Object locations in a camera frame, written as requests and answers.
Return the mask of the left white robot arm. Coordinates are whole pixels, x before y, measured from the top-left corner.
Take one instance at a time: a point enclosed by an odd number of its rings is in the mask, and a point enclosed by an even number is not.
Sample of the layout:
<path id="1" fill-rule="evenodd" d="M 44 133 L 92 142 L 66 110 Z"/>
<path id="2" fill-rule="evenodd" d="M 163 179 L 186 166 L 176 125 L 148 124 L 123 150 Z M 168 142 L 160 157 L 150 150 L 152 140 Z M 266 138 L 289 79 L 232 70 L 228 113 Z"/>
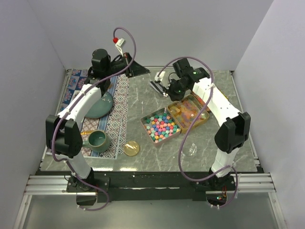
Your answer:
<path id="1" fill-rule="evenodd" d="M 95 180 L 91 177 L 93 169 L 81 153 L 82 137 L 79 126 L 91 107 L 107 92 L 112 77 L 121 74 L 134 75 L 134 59 L 134 56 L 126 52 L 113 61 L 105 49 L 95 50 L 81 91 L 62 112 L 46 118 L 47 148 L 51 150 L 56 162 L 66 162 L 72 175 L 79 178 L 79 188 L 85 192 L 94 188 Z"/>

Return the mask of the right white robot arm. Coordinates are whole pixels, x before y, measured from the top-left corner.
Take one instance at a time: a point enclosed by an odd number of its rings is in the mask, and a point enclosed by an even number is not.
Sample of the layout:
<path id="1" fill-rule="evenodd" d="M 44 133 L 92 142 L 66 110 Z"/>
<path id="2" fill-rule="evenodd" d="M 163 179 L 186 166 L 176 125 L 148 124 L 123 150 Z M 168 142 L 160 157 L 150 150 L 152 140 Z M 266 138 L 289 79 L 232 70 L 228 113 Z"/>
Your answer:
<path id="1" fill-rule="evenodd" d="M 197 182 L 209 180 L 209 186 L 220 190 L 225 178 L 234 170 L 233 162 L 239 149 L 249 138 L 251 117 L 235 108 L 214 84 L 213 71 L 203 61 L 190 56 L 182 56 L 170 61 L 178 80 L 169 80 L 159 71 L 155 82 L 164 88 L 172 101 L 183 98 L 187 90 L 193 91 L 204 102 L 203 112 L 209 109 L 216 118 L 219 130 L 214 141 L 217 146 L 215 161 L 210 168 L 211 174 Z"/>

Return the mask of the silver metal scoop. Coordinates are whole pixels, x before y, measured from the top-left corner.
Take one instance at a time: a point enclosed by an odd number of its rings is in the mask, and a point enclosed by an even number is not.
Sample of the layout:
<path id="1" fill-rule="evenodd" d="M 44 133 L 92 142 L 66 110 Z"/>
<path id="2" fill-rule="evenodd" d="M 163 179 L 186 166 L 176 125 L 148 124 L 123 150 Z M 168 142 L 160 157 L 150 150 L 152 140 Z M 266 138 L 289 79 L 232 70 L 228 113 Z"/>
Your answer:
<path id="1" fill-rule="evenodd" d="M 149 81 L 149 86 L 163 97 L 167 97 L 166 88 L 155 81 Z"/>

